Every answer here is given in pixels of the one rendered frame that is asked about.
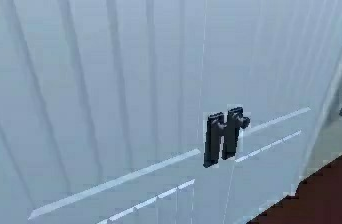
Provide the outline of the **white panelled room door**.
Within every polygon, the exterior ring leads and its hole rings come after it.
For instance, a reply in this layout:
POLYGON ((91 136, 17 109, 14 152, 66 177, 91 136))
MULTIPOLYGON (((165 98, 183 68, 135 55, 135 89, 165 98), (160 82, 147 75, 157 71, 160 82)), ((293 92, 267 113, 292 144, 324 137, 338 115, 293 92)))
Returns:
POLYGON ((205 115, 240 106, 234 157, 202 169, 191 224, 246 224, 294 191, 342 57, 342 0, 208 0, 205 115))
POLYGON ((0 224, 213 224, 207 0, 0 0, 0 224))

